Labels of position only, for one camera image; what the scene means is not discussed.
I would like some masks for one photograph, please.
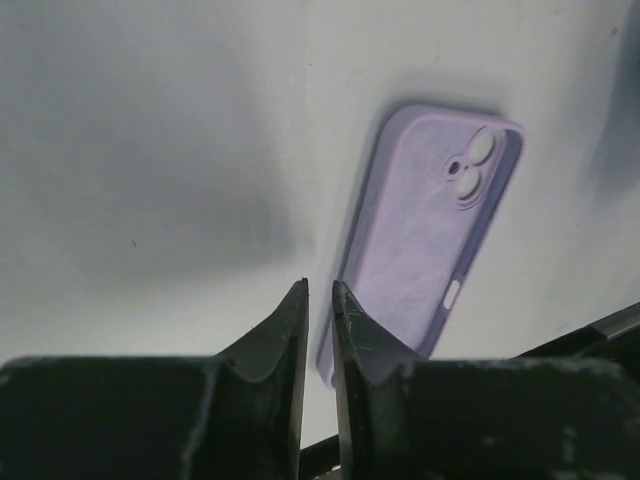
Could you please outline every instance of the smartphone case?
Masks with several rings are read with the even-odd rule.
[[[487,131],[495,139],[491,154],[473,165],[470,146]],[[373,318],[424,356],[442,332],[523,145],[514,123],[419,105],[397,112],[380,134],[341,278]],[[457,182],[470,168],[481,183],[459,200]],[[333,386],[331,322],[318,368]]]

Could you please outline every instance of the lavender phone case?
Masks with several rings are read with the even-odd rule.
[[[474,166],[469,147],[487,129],[494,147]],[[381,132],[342,278],[374,319],[424,356],[455,301],[450,285],[464,285],[523,140],[510,122],[417,105],[397,112]],[[482,182],[458,200],[456,183],[469,168]],[[318,368],[333,386],[330,329]]]

